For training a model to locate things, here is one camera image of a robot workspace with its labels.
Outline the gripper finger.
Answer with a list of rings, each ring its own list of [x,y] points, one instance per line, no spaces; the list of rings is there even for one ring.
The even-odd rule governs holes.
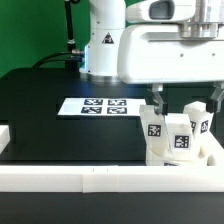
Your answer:
[[[214,87],[213,94],[206,102],[206,111],[209,113],[219,113],[224,99],[224,81],[215,82]]]

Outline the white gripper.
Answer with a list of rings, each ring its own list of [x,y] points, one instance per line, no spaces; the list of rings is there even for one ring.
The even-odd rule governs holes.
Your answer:
[[[177,25],[131,25],[120,38],[117,73],[128,84],[151,84],[154,112],[166,116],[158,83],[224,81],[224,27],[216,38],[188,39]]]

